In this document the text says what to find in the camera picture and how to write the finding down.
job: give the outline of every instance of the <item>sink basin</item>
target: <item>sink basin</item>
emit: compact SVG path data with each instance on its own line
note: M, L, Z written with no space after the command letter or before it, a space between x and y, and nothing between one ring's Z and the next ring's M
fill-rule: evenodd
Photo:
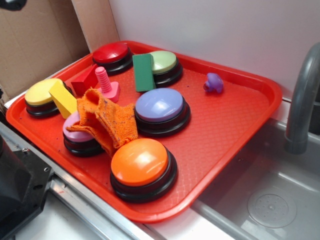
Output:
M235 239L320 238L320 138L307 152L284 150L286 125L270 119L192 208Z

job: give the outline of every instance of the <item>orange cloth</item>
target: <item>orange cloth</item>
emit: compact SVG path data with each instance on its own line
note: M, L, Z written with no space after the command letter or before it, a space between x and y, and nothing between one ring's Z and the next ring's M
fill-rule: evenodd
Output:
M66 129L90 133L112 157L116 149L138 138L134 108L133 103L119 106L90 88L77 100L80 121Z

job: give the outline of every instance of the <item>cardboard box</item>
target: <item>cardboard box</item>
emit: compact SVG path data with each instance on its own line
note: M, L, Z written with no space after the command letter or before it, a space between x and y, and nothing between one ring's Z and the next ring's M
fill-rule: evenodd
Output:
M108 0L28 0L21 11L0 9L0 23L2 102L119 40Z

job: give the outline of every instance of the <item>yellow button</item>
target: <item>yellow button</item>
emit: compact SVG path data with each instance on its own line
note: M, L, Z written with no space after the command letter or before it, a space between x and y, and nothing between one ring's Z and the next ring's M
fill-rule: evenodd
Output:
M37 82L25 93L25 101L32 106L39 106L51 102L53 99L49 90L56 82L59 82L62 86L64 85L63 81L58 78L50 78Z
M111 161L111 171L122 184L140 187L157 180L168 166L166 148L150 138L133 140L119 148Z

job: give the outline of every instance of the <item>sink drain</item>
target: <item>sink drain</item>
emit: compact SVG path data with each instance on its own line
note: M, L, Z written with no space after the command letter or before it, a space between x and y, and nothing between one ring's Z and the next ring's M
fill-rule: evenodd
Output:
M294 200L276 188L256 191L248 200L250 216L267 228L282 228L296 217L297 207Z

